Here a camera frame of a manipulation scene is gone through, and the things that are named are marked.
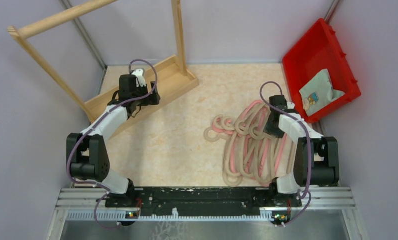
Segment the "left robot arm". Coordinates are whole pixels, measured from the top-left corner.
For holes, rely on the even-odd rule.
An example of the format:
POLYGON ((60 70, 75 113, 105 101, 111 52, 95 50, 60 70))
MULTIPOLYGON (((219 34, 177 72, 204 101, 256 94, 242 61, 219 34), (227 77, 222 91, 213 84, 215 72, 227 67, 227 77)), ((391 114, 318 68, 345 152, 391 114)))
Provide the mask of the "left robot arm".
POLYGON ((104 112, 80 133, 66 138, 66 173, 75 184, 91 184, 106 191, 107 197, 117 199, 125 207, 137 199, 133 182, 111 169, 106 143, 134 112, 160 102, 157 81, 146 83, 140 73, 119 77, 119 88, 114 91, 104 112))

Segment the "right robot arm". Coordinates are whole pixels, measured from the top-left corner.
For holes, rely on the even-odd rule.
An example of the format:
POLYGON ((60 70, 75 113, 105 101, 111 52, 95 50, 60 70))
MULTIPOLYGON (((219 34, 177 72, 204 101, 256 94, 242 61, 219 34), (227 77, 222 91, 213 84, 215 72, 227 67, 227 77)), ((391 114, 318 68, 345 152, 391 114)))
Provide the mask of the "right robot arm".
POLYGON ((288 107, 283 95, 269 98, 270 115, 264 132, 281 139, 289 137, 296 151, 290 173, 272 180, 268 199, 275 207, 289 201, 301 205, 296 195, 301 187, 332 187, 339 182, 338 142, 310 128, 295 109, 288 107))

